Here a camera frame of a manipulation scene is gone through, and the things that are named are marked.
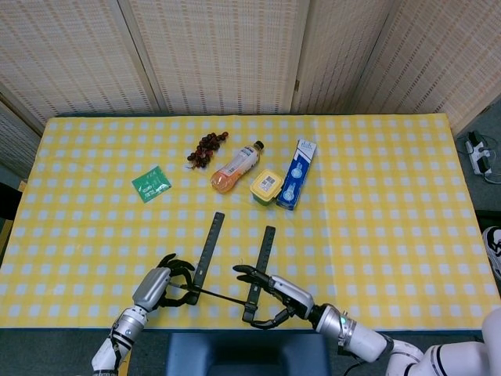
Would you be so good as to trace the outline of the green snack packet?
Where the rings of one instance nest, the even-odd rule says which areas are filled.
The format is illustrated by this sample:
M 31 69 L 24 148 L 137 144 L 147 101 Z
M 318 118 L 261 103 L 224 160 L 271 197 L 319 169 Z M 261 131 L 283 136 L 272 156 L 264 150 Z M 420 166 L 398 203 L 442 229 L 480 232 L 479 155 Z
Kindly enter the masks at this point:
M 132 185 L 143 203 L 147 203 L 163 192 L 171 189 L 170 181 L 159 166 L 133 179 Z

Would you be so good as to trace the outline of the woven folding screen panel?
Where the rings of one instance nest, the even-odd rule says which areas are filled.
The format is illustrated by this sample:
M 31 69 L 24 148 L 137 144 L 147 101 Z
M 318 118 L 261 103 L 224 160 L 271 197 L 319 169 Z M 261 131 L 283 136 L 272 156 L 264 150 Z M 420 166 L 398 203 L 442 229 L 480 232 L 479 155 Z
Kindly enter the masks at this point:
M 501 96 L 501 0 L 395 0 L 353 114 L 448 116 L 459 135 Z
M 27 178 L 40 141 L 40 135 L 18 115 L 0 91 L 0 164 Z
M 311 0 L 290 111 L 343 114 L 395 0 Z
M 0 104 L 41 135 L 57 116 L 161 111 L 129 0 L 0 0 Z
M 153 109 L 286 114 L 310 0 L 115 0 Z

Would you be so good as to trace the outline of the black folding laptop stand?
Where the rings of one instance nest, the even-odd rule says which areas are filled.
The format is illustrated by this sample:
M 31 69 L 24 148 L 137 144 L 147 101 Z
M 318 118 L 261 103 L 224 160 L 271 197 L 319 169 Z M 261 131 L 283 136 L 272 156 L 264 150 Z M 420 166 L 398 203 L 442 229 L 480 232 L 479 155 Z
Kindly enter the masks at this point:
M 204 281 L 207 276 L 207 272 L 209 270 L 212 255 L 214 254 L 214 250 L 216 247 L 218 236 L 222 228 L 222 223 L 224 222 L 224 218 L 225 215 L 221 212 L 217 211 L 214 214 L 214 218 L 211 227 L 209 229 L 207 239 L 201 252 L 198 266 L 196 267 L 196 271 L 192 278 L 192 282 L 191 284 L 183 284 L 179 288 L 186 290 L 187 292 L 186 304 L 191 306 L 194 306 L 198 303 L 201 294 L 211 295 L 216 298 L 222 298 L 229 302 L 242 305 L 244 307 L 242 316 L 243 322 L 254 325 L 258 323 L 254 317 L 255 313 L 258 310 L 258 300 L 260 297 L 261 290 L 263 289 L 263 287 L 259 283 L 255 282 L 250 285 L 250 290 L 248 292 L 246 301 L 239 301 L 238 299 L 224 297 L 223 295 L 218 295 L 216 293 L 203 290 Z M 255 269 L 262 274 L 265 273 L 269 262 L 275 234 L 276 234 L 275 227 L 273 226 L 265 227 L 265 233 L 261 242 L 258 261 L 255 266 Z

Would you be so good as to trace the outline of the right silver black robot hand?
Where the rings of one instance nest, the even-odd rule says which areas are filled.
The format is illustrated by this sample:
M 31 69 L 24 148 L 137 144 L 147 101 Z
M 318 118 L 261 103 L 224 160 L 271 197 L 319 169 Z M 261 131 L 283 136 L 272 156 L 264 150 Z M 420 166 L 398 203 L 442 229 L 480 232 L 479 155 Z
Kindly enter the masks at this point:
M 302 320 L 308 319 L 315 304 L 309 292 L 280 276 L 268 275 L 253 266 L 242 264 L 234 266 L 233 269 L 241 273 L 237 277 L 238 280 L 249 283 L 252 286 L 251 292 L 255 289 L 265 291 L 277 298 L 284 305 L 284 309 L 272 319 L 248 321 L 252 327 L 268 330 L 278 327 L 293 316 L 298 316 Z

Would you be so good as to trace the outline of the yellow checkered tablecloth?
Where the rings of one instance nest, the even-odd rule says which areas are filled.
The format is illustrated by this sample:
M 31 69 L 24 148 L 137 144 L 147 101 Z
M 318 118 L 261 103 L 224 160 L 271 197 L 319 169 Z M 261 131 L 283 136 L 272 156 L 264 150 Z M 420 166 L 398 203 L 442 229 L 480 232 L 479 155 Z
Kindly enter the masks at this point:
M 186 157 L 228 132 L 206 168 Z M 259 204 L 265 169 L 287 174 L 297 141 L 317 147 L 293 211 Z M 258 163 L 226 193 L 213 174 L 243 146 Z M 171 189 L 143 203 L 132 180 L 159 166 Z M 368 327 L 476 329 L 501 307 L 444 114 L 53 118 L 0 267 L 0 327 L 109 327 L 167 254 L 197 263 L 225 215 L 204 287 L 245 299 L 236 264 L 267 271 Z M 160 309 L 156 328 L 241 328 L 243 309 L 204 295 Z

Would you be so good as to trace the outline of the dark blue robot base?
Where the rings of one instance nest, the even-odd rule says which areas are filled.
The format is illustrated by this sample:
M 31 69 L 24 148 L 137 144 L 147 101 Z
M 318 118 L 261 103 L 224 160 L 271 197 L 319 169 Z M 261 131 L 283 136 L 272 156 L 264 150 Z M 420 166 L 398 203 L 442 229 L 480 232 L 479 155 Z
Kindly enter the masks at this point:
M 311 331 L 174 333 L 165 376 L 331 376 L 326 341 Z

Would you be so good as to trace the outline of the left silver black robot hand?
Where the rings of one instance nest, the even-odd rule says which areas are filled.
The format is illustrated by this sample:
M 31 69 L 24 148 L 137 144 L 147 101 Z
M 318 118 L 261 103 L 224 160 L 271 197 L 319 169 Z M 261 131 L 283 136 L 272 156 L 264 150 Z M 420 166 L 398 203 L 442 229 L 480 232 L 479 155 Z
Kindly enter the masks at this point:
M 179 307 L 188 304 L 191 299 L 190 291 L 175 299 L 167 296 L 167 288 L 171 278 L 178 276 L 184 276 L 186 286 L 192 287 L 194 271 L 195 267 L 191 263 L 176 258 L 175 253 L 164 256 L 157 267 L 146 274 L 135 290 L 132 296 L 134 305 L 151 313 L 159 307 Z

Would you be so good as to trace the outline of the white power strip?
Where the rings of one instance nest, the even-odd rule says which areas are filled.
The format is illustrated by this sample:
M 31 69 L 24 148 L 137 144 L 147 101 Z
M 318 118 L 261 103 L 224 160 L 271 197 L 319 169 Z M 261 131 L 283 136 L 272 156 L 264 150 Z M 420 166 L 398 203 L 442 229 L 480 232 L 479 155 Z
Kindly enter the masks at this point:
M 474 174 L 490 175 L 492 173 L 492 166 L 489 161 L 491 154 L 485 138 L 477 131 L 468 132 L 465 147 Z

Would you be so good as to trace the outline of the white and black sneaker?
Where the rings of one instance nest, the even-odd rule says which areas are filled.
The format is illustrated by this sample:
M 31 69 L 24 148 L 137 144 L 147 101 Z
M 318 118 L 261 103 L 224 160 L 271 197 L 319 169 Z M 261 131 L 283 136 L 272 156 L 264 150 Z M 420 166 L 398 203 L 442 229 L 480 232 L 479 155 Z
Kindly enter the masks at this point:
M 485 250 L 495 278 L 501 281 L 501 226 L 490 226 L 482 232 Z

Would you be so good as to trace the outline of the green tub with yellow lid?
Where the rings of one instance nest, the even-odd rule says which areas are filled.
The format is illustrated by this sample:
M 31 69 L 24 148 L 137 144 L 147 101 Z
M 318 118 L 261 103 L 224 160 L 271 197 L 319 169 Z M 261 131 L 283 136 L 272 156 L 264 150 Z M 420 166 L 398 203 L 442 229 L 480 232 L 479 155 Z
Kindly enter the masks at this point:
M 253 198 L 267 206 L 277 198 L 282 189 L 283 177 L 270 169 L 263 170 L 250 185 Z

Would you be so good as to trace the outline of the dark red grape bunch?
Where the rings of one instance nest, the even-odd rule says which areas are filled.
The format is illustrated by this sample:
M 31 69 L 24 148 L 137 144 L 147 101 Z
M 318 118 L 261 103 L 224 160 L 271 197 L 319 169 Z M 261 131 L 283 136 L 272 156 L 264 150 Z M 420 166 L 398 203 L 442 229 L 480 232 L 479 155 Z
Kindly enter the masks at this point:
M 198 142 L 196 149 L 186 157 L 187 168 L 206 168 L 228 138 L 228 132 L 220 134 L 211 132 L 203 136 Z

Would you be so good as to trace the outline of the orange drink plastic bottle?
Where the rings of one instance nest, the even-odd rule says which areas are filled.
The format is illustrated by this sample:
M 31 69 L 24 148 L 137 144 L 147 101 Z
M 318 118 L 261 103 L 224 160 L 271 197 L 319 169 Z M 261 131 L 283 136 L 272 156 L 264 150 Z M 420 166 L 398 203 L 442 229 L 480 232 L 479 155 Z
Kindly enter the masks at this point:
M 211 186 L 219 193 L 229 192 L 236 182 L 258 163 L 264 147 L 260 140 L 243 146 L 229 163 L 213 174 Z

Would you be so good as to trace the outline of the blue and white carton box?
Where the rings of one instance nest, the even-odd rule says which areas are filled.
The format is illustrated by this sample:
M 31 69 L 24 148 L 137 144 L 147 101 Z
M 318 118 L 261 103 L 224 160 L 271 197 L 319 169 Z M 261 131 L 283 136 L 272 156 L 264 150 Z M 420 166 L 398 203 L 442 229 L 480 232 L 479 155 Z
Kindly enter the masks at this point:
M 306 139 L 297 141 L 296 150 L 283 181 L 282 189 L 276 198 L 276 204 L 279 207 L 290 211 L 295 209 L 301 194 L 301 188 L 312 164 L 316 147 L 317 145 L 314 142 Z

